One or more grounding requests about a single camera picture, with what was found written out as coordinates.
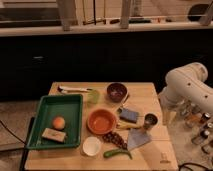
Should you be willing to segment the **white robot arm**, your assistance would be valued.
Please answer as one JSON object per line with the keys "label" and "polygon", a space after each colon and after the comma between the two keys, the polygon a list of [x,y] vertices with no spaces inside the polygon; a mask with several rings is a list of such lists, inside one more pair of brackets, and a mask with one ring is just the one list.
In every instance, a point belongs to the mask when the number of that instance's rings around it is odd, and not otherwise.
{"label": "white robot arm", "polygon": [[165,76],[166,86],[159,93],[161,107],[174,109],[183,100],[189,100],[213,114],[213,88],[205,84],[207,77],[207,68],[199,62],[170,70]]}

